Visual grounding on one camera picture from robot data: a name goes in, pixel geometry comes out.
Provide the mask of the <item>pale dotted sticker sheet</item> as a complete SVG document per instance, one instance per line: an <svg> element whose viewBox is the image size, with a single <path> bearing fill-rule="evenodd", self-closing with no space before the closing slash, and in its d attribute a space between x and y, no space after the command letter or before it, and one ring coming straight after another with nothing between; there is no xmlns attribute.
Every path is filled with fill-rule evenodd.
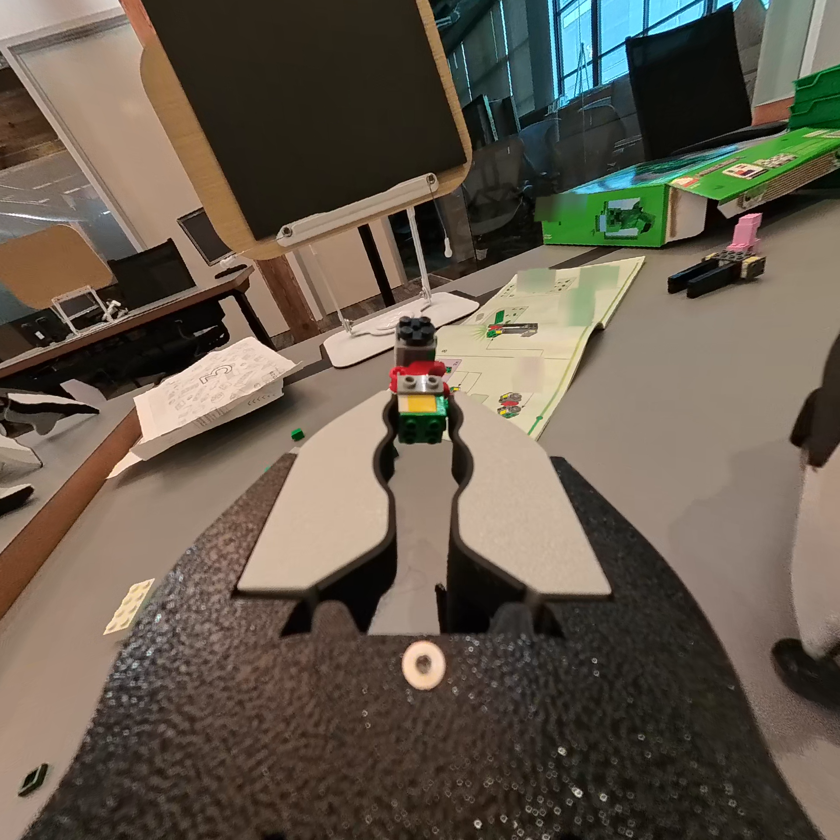
<svg viewBox="0 0 840 840"><path fill-rule="evenodd" d="M105 626L103 636L126 634L133 626L153 591L155 578L131 585L121 603Z"/></svg>

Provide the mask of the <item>stack of green plastic bins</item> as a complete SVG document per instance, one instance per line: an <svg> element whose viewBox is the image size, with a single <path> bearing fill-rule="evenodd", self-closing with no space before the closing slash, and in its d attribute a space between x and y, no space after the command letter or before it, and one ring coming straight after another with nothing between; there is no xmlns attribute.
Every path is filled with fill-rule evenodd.
<svg viewBox="0 0 840 840"><path fill-rule="evenodd" d="M839 73L835 65L794 81L789 130L839 128Z"/></svg>

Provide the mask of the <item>black toy brick legs assembly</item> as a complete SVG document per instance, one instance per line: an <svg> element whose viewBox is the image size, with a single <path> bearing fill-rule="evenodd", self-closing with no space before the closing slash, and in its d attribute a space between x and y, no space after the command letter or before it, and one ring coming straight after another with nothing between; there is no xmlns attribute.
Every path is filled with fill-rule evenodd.
<svg viewBox="0 0 840 840"><path fill-rule="evenodd" d="M695 299L723 288L759 279L765 271L766 258L752 252L727 249L709 255L667 279L669 295L685 292Z"/></svg>

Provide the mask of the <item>dark-framed window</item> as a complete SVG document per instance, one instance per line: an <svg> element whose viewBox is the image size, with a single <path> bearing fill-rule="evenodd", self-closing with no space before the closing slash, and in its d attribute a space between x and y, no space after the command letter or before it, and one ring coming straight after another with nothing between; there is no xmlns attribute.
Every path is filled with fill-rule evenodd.
<svg viewBox="0 0 840 840"><path fill-rule="evenodd" d="M625 76L627 39L665 33L726 5L736 15L739 48L760 46L768 1L551 2L560 96L570 99Z"/></svg>

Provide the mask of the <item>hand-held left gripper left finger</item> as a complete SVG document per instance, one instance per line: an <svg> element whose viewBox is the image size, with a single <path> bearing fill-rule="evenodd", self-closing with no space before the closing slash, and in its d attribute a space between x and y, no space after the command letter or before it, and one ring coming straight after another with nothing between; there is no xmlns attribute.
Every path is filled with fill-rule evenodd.
<svg viewBox="0 0 840 840"><path fill-rule="evenodd" d="M304 444L236 592L344 604L362 632L396 577L393 394L378 392Z"/></svg>

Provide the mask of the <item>white numbered paper bag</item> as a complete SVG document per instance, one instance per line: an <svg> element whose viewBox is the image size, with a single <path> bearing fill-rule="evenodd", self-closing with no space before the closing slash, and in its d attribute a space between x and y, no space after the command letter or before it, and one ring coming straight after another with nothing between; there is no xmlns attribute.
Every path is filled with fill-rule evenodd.
<svg viewBox="0 0 840 840"><path fill-rule="evenodd" d="M209 353L134 397L140 438L108 477L273 403L297 367L255 338Z"/></svg>

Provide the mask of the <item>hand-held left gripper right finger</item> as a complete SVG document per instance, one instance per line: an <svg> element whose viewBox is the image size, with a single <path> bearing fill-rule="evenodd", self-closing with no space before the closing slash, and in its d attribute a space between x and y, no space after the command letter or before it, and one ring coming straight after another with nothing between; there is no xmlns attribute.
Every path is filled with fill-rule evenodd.
<svg viewBox="0 0 840 840"><path fill-rule="evenodd" d="M535 627L549 607L613 595L551 458L512 421L474 397L449 401L452 500L448 630L486 632L506 604Z"/></svg>

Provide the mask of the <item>toy brick instruction booklet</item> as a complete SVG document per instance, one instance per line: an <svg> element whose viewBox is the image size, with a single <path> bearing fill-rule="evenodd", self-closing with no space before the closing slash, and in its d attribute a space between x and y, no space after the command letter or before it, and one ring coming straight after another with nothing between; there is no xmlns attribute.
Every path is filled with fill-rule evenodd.
<svg viewBox="0 0 840 840"><path fill-rule="evenodd" d="M643 264L519 271L465 321L437 331L450 390L538 439Z"/></svg>

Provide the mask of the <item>green toy set box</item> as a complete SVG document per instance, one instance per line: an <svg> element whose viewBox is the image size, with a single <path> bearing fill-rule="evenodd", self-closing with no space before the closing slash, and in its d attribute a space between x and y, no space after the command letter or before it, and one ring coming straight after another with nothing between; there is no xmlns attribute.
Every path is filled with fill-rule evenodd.
<svg viewBox="0 0 840 840"><path fill-rule="evenodd" d="M550 246L659 248L700 235L707 213L753 213L838 170L839 129L801 128L631 165L537 200Z"/></svg>

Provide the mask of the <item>small wooden panel on stand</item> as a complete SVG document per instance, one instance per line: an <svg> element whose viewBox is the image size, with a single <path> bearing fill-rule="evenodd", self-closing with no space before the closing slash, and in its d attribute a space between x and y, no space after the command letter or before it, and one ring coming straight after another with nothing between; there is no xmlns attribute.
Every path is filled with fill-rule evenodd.
<svg viewBox="0 0 840 840"><path fill-rule="evenodd" d="M1 280L25 305L50 309L73 335L88 333L125 317L100 290L113 273L85 236L58 224L1 245Z"/></svg>

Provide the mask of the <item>grey computer monitor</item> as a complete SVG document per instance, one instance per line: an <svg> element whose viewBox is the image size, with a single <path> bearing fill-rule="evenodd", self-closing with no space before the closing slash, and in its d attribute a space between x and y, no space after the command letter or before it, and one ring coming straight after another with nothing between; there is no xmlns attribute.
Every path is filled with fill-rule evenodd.
<svg viewBox="0 0 840 840"><path fill-rule="evenodd" d="M176 222L208 266L219 264L233 254L218 236L203 207L178 217Z"/></svg>

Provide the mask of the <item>wooden background desk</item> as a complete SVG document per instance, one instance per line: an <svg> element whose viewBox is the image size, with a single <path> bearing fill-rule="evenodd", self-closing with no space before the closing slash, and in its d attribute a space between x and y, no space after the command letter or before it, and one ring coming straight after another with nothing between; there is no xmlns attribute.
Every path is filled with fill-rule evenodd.
<svg viewBox="0 0 840 840"><path fill-rule="evenodd" d="M130 311L128 315L114 322L101 323L81 334L71 335L60 343L52 343L45 348L28 350L11 360L2 361L1 378L4 380L10 376L30 371L41 364L65 358L69 354L112 336L128 333L147 323L157 322L174 316L176 313L194 309L206 302L218 302L226 298L235 300L250 331L257 340L270 346L270 336L247 297L249 279L255 270L254 266L246 266L236 274L230 275L224 281L210 287L196 287L192 290L182 291L161 301Z"/></svg>

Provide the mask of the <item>green red toy brick assembly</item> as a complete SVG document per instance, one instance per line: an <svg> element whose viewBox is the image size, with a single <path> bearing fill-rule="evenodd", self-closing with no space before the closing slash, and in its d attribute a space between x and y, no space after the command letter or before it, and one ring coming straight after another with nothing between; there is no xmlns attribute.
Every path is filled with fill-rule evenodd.
<svg viewBox="0 0 840 840"><path fill-rule="evenodd" d="M405 445L437 445L448 425L447 368L437 358L430 318L401 316L395 326L390 390L396 399L396 434Z"/></svg>

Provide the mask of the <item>white lamp base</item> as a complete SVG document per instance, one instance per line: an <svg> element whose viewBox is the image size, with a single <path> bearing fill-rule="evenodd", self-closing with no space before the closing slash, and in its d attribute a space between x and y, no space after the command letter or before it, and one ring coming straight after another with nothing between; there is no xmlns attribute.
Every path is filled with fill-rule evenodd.
<svg viewBox="0 0 840 840"><path fill-rule="evenodd" d="M141 2L140 73L216 234L296 341L287 257L461 186L466 121L429 2Z"/></svg>

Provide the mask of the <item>white and black chair base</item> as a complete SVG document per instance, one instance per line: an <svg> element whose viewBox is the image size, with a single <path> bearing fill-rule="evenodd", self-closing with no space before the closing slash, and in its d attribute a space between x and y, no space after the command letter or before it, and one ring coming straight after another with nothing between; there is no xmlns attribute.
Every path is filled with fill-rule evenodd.
<svg viewBox="0 0 840 840"><path fill-rule="evenodd" d="M2 391L1 470L10 468L13 472L25 473L44 467L37 452L18 442L19 435L36 433L44 437L60 421L99 414L97 407L64 396Z"/></svg>

